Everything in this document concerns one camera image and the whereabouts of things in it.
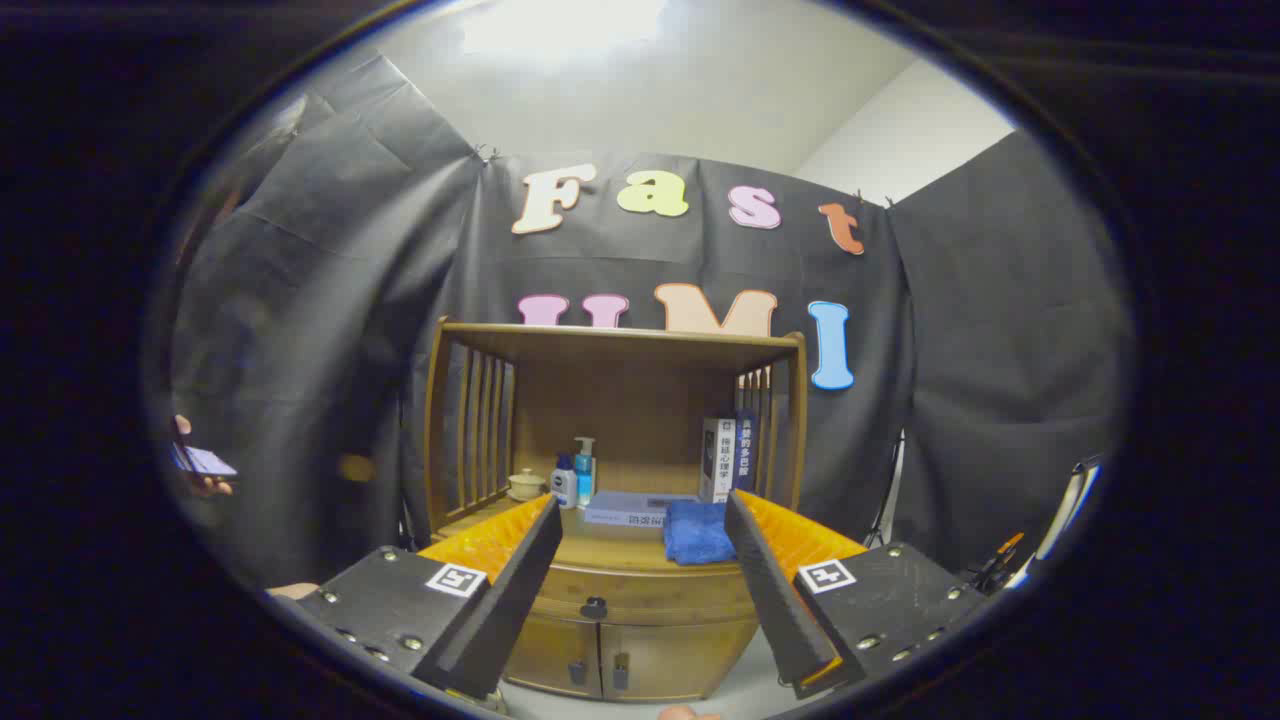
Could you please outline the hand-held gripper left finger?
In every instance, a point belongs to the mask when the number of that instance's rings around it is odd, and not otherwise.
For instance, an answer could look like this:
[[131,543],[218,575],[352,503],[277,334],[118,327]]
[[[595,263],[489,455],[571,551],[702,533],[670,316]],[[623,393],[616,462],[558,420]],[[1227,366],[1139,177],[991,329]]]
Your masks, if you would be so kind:
[[498,684],[563,538],[548,495],[413,552],[379,547],[296,600],[379,667],[480,700]]

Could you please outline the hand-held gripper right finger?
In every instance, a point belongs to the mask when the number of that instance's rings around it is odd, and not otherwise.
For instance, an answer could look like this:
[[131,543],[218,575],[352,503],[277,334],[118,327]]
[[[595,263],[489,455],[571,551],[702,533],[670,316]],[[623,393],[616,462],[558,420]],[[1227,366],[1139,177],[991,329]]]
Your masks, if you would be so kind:
[[780,683],[800,700],[897,671],[987,601],[910,544],[867,548],[745,491],[728,496],[724,532]]

